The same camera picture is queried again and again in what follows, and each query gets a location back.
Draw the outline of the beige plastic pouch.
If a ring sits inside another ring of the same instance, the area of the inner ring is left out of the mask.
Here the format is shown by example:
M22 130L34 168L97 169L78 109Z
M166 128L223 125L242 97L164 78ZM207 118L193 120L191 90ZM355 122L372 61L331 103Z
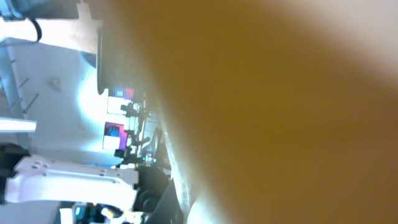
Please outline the beige plastic pouch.
M397 222L396 1L121 1L191 223Z

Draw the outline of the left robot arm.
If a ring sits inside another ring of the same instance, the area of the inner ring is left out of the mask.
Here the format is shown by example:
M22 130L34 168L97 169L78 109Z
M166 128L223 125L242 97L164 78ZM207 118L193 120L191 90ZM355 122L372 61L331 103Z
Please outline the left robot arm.
M113 223L151 213L170 178L154 166L112 169L56 161L13 143L1 144L1 203L90 203Z

